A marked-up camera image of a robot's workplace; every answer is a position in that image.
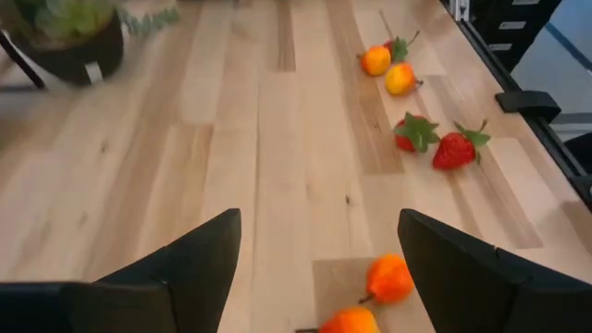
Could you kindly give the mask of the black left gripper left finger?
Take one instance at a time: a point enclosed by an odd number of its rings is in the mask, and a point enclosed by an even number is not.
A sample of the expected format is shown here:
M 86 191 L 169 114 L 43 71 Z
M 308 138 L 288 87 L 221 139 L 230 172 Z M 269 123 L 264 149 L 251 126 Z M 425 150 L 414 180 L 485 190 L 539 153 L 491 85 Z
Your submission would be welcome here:
M 240 246 L 241 210 L 230 208 L 100 280 L 160 284 L 168 291 L 178 333 L 217 333 Z

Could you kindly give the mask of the black table edge clamp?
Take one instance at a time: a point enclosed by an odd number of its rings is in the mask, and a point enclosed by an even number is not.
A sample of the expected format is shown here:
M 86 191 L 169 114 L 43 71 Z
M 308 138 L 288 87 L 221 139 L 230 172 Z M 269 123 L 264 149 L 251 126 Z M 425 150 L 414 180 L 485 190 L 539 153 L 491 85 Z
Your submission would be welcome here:
M 506 114 L 518 113 L 527 117 L 542 117 L 547 123 L 552 122 L 561 112 L 559 105 L 547 92 L 500 92 L 495 95 L 495 99 Z

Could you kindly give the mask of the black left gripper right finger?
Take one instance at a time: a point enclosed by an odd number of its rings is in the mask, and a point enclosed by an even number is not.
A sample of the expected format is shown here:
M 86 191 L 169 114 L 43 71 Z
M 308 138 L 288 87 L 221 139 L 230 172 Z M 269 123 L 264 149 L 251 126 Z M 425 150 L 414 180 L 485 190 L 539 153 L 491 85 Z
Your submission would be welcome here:
M 592 333 L 592 284 L 410 208 L 398 238 L 437 333 Z

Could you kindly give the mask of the black drawer cabinet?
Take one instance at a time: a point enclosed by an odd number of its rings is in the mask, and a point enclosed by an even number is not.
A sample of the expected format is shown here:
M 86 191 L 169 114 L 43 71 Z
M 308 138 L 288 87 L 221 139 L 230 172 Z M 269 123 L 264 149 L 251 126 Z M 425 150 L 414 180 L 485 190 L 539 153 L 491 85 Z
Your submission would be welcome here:
M 471 23 L 511 72 L 562 0 L 471 0 Z

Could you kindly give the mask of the black metal table frame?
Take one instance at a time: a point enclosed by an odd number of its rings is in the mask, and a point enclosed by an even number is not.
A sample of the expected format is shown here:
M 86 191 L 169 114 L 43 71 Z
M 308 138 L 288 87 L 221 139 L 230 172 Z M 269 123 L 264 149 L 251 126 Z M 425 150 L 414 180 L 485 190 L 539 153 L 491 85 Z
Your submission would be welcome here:
M 448 0 L 439 1 L 448 10 Z M 501 86 L 502 93 L 513 91 L 544 92 L 542 90 L 523 89 L 515 79 L 511 77 L 511 72 L 509 72 L 489 50 L 483 39 L 473 27 L 471 23 L 471 5 L 470 20 L 456 22 L 469 43 L 479 54 L 489 71 Z M 550 126 L 551 122 L 547 123 L 542 117 L 522 117 L 535 133 L 536 137 L 541 141 L 542 145 L 547 149 L 548 153 L 559 166 L 561 172 L 568 179 L 582 202 L 590 211 L 592 211 L 592 172 L 587 171 L 582 159 L 575 154 L 575 151 L 569 149 L 565 143 L 561 142 L 559 136 L 552 132 Z

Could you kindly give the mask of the black tube stand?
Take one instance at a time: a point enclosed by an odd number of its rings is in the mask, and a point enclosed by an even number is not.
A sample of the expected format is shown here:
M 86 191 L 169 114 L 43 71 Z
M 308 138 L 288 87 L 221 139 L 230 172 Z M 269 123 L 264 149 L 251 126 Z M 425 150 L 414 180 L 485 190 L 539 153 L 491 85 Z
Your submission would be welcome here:
M 37 75 L 27 61 L 19 54 L 18 50 L 9 41 L 8 37 L 0 30 L 0 46 L 5 50 L 10 60 L 15 63 L 28 77 L 37 90 L 45 90 L 46 85 Z

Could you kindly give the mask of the silver aluminium bracket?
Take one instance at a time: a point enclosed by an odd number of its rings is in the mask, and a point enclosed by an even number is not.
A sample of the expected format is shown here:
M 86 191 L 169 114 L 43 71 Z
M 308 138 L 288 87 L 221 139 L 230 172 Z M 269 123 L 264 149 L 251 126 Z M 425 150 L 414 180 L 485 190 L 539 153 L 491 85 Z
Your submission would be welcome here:
M 470 20 L 471 0 L 448 0 L 448 10 L 455 21 Z

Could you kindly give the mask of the red toy strawberry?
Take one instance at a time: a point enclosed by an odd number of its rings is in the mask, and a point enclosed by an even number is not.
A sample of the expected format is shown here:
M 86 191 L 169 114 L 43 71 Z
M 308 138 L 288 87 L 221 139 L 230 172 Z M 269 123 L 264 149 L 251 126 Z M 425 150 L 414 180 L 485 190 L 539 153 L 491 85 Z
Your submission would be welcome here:
M 488 120 L 484 119 L 479 129 L 467 129 L 454 121 L 455 131 L 443 136 L 432 159 L 432 167 L 438 170 L 453 170 L 481 161 L 479 148 L 485 146 L 491 136 L 484 133 Z
M 384 23 L 385 30 L 388 35 L 388 39 L 383 43 L 383 46 L 388 49 L 391 63 L 398 64 L 406 61 L 406 57 L 409 54 L 409 47 L 417 39 L 420 31 L 417 30 L 414 36 L 410 40 L 401 38 L 400 36 L 394 36 L 390 26 L 387 23 L 383 10 L 378 11 L 382 22 Z
M 406 112 L 392 130 L 395 145 L 406 152 L 425 153 L 430 144 L 440 141 L 436 134 L 437 127 L 438 123 Z

